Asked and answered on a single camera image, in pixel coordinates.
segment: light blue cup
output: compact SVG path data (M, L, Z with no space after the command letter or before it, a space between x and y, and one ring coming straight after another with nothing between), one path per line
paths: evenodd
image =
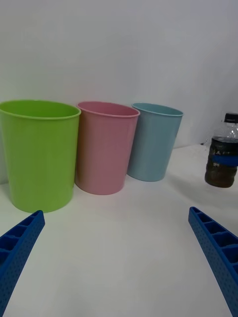
M165 177L183 113L153 104L133 104L140 111L127 173L147 182Z

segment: plastic bottle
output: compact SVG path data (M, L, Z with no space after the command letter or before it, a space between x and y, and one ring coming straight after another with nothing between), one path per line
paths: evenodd
M205 181L216 187L228 188L234 183L238 166L238 114L226 113L215 130L206 166Z

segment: brown liquid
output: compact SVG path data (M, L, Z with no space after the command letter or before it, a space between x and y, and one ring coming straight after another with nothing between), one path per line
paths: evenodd
M238 140L213 137L206 167L205 181L208 184L223 188L231 187L235 180L237 167L214 163L213 155L237 156Z

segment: green cup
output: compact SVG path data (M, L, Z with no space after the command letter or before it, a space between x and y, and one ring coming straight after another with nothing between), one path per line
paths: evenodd
M18 209L49 212L71 200L80 113L49 101L0 104L11 199Z

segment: black bottle cap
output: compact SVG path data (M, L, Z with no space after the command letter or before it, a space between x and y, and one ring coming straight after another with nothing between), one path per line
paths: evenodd
M226 113L224 122L238 123L238 113L232 113L232 112Z

